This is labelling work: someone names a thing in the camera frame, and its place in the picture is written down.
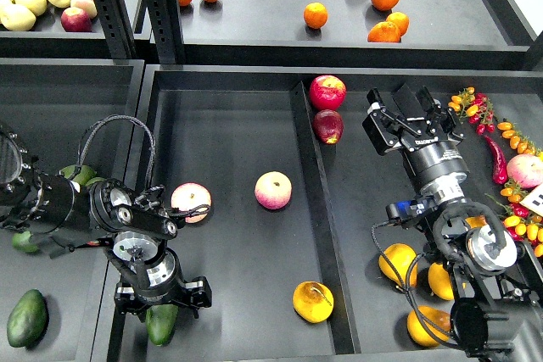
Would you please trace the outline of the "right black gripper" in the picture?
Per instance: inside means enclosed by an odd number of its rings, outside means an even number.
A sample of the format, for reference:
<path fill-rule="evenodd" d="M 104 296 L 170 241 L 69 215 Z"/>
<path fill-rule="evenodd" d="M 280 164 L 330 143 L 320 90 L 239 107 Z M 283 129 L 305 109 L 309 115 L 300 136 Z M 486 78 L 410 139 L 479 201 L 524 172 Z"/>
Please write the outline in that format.
<path fill-rule="evenodd" d="M 404 169 L 418 196 L 463 197 L 468 168 L 454 143 L 464 139 L 455 110 L 425 86 L 407 95 L 405 117 L 385 106 L 377 88 L 368 92 L 370 107 L 362 126 L 370 142 L 381 156 L 402 149 Z M 411 142 L 428 143 L 413 147 Z"/>

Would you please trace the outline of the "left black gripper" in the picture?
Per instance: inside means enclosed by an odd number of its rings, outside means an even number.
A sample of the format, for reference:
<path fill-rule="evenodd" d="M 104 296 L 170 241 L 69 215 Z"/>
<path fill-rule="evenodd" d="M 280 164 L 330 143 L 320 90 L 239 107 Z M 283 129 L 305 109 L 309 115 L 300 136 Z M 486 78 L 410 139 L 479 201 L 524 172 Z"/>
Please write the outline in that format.
<path fill-rule="evenodd" d="M 176 253 L 166 248 L 153 262 L 127 261 L 114 258 L 120 272 L 114 295 L 115 307 L 122 314 L 143 315 L 158 305 L 176 305 L 191 309 L 195 315 L 212 305 L 212 290 L 204 276 L 191 281 L 183 277 Z"/>

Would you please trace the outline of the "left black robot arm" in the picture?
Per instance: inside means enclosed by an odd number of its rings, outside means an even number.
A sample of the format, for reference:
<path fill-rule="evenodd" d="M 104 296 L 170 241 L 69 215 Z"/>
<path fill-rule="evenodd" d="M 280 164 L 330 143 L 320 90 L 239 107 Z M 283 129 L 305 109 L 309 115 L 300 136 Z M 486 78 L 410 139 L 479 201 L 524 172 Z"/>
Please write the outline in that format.
<path fill-rule="evenodd" d="M 91 125 L 81 137 L 71 175 L 49 175 L 36 169 L 36 157 L 7 124 L 1 125 L 1 227 L 29 231 L 29 242 L 51 258 L 83 248 L 102 248 L 120 272 L 115 304 L 122 313 L 140 315 L 151 306 L 174 304 L 198 312 L 212 304 L 203 276 L 183 277 L 168 242 L 185 220 L 208 214 L 210 206 L 167 208 L 162 186 L 152 186 L 155 156 L 151 154 L 144 189 L 134 192 L 109 178 L 87 187 L 76 182 L 92 139 L 106 125 L 126 120 L 145 129 L 139 119 L 113 114 Z"/>

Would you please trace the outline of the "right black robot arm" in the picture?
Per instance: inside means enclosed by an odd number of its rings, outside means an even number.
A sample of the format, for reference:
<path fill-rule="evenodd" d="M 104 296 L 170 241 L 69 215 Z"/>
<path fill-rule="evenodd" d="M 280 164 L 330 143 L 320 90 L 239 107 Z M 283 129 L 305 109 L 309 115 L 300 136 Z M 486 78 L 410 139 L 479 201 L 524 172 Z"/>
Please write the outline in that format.
<path fill-rule="evenodd" d="M 468 169 L 457 150 L 463 135 L 456 113 L 427 88 L 400 86 L 392 98 L 396 110 L 370 90 L 363 122 L 377 153 L 402 155 L 416 193 L 390 204 L 387 222 L 425 235 L 425 255 L 445 267 L 454 297 L 449 330 L 426 315 L 417 314 L 417 320 L 437 343 L 470 358 L 541 360 L 541 265 L 492 209 L 464 195 Z"/>

